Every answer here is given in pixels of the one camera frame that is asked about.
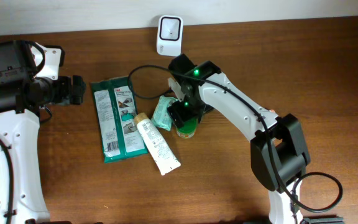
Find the green lid seasoning jar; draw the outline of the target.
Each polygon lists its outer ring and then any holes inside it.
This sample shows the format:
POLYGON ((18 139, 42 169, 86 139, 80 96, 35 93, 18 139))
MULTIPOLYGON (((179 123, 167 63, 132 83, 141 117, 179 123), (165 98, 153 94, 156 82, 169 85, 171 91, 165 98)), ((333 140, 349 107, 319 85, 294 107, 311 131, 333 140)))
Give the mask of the green lid seasoning jar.
POLYGON ((197 119, 191 119, 186 121, 183 127, 177 128, 178 136, 183 139, 192 138, 195 135, 197 124, 197 119))

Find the teal tissue pack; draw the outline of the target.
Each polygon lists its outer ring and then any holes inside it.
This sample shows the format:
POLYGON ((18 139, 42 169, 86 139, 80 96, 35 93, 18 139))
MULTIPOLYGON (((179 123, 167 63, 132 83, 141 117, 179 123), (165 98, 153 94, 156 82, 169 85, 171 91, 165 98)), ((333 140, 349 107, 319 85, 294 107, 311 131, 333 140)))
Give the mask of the teal tissue pack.
POLYGON ((154 124, 155 127, 162 128, 167 131, 171 130, 172 119, 169 116, 167 109, 176 101, 178 100, 174 97, 161 96, 159 98, 158 104, 151 119, 151 122, 154 124))

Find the white cream tube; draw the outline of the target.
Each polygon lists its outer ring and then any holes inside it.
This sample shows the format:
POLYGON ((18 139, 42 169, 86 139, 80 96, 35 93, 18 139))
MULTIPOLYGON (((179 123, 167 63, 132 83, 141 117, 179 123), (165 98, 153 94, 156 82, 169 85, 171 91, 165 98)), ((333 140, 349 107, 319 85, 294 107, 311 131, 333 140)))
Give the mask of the white cream tube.
POLYGON ((134 121, 161 175, 179 168, 181 163, 148 116, 145 113, 140 113, 134 118, 134 121))

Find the green wipes packet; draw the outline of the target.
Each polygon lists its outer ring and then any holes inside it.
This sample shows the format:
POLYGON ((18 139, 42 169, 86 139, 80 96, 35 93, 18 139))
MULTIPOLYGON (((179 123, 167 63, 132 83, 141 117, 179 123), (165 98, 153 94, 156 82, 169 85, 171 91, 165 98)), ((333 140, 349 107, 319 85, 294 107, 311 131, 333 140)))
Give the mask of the green wipes packet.
POLYGON ((126 77, 90 84, 98 115, 104 162, 148 153, 134 122, 137 108, 126 77))

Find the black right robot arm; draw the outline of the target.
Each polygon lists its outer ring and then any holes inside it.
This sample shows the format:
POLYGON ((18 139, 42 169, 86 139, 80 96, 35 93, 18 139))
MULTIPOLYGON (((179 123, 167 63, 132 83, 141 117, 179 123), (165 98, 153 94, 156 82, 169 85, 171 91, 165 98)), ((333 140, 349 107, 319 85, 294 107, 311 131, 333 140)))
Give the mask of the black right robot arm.
POLYGON ((175 57, 168 66, 176 84, 172 91, 178 102, 167 111, 174 125, 183 128, 191 120, 217 110, 250 142, 251 169, 267 189, 270 211, 268 223, 344 223, 342 217, 304 217, 302 210, 323 213, 335 207, 343 196, 343 187, 330 205, 310 208, 300 201, 301 183, 312 173, 311 162, 299 120, 265 109, 237 89, 213 62, 195 65, 185 55, 175 57))

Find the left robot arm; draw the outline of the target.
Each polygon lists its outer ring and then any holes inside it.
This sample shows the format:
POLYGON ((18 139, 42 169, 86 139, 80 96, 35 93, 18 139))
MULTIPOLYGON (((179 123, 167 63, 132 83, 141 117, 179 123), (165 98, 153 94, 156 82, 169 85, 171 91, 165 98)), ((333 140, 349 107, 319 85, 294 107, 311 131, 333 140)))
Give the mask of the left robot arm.
POLYGON ((50 223, 38 137, 50 105, 80 105, 82 77, 61 76, 65 51, 29 40, 0 43, 0 223, 50 223))

